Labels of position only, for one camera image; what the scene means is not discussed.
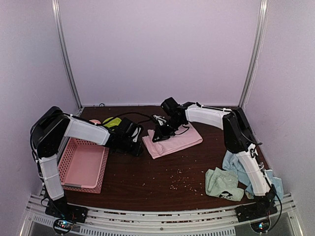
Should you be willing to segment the pink towel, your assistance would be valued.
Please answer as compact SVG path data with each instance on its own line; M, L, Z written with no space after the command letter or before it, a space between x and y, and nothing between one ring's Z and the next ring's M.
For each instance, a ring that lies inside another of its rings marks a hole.
M175 133L175 136L164 141L154 143L152 141L154 132L154 130L149 129L148 135L142 138L145 147L153 159L187 149L203 142L203 138L191 123L181 126Z

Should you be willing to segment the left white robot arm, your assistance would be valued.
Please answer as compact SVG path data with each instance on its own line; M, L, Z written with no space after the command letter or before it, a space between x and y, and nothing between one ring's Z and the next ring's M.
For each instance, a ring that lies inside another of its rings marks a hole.
M99 193L108 151L138 156L142 129L128 118L107 127L51 107L32 127L30 142L52 211L59 218L70 215L65 189Z

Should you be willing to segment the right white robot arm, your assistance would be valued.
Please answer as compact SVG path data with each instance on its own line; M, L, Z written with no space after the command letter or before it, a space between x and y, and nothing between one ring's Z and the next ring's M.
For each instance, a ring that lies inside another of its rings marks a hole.
M263 163L259 161L256 148L260 144L255 140L241 108L215 108L201 105L198 102L186 102L180 105L173 97L164 100L161 107L168 117L152 116L156 124L152 138L154 143L175 136L175 132L180 126L190 122L221 129L226 149L239 159L252 184L256 202L252 206L253 214L262 217L274 206L275 188L267 177Z

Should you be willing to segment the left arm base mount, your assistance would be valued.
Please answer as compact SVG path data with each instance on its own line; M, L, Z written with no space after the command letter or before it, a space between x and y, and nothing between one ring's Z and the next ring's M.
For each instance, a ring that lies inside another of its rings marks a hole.
M53 206L48 206L45 214L55 217L53 230L59 235L68 234L76 223L85 223L88 209L81 206L69 205L67 213L61 213Z

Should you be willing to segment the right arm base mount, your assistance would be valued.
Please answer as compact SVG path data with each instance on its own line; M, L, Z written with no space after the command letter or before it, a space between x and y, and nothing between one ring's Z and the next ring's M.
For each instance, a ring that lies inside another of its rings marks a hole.
M238 222L250 221L251 229L259 234L267 233L271 228L270 215L278 212L277 207L260 208L258 203L241 205L235 208Z

